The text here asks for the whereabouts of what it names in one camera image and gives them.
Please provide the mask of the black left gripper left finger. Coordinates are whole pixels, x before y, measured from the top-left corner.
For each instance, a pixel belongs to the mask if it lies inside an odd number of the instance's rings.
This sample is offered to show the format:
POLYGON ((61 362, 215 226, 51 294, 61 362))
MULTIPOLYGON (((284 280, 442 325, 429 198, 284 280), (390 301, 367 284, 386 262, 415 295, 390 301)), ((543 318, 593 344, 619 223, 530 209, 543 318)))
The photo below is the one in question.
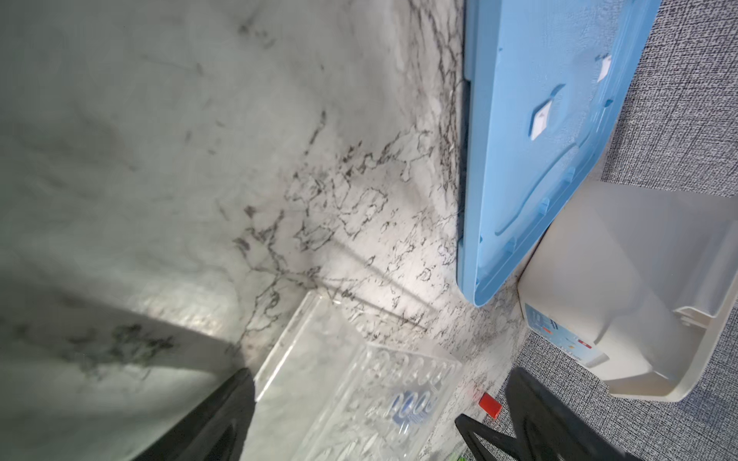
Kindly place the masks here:
POLYGON ((238 460, 256 408, 251 372, 240 369, 138 460, 238 460))

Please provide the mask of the clear plastic test tube rack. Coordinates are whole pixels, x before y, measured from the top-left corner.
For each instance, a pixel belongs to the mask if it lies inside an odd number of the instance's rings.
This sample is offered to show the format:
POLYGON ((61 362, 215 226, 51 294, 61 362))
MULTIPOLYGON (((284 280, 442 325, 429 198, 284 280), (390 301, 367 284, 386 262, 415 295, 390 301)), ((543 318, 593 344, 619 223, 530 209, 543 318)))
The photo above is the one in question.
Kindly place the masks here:
POLYGON ((243 460, 416 460, 453 396, 462 365, 434 346, 372 343, 338 303, 303 299, 255 377, 256 408, 243 460), (436 395, 430 419, 398 433, 395 396, 436 395))

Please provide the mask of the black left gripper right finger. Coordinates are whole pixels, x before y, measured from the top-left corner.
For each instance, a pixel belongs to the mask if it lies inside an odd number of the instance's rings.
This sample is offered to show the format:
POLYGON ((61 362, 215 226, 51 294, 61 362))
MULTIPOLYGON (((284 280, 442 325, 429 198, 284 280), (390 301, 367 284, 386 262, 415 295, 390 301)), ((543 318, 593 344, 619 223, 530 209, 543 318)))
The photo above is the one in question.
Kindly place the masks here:
POLYGON ((505 388, 519 460, 627 460, 526 370, 505 388))

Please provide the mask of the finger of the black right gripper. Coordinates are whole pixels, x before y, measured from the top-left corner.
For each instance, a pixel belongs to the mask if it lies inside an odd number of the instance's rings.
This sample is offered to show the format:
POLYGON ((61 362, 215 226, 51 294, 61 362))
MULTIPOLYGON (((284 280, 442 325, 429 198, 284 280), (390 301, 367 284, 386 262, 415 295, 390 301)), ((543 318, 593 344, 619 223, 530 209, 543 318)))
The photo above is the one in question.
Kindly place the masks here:
POLYGON ((496 460, 493 453, 486 449, 484 442, 515 460, 534 459, 527 447, 525 432, 518 426, 515 428, 515 437, 512 437, 493 430, 466 414, 461 414, 455 418, 455 427, 476 460, 496 460))

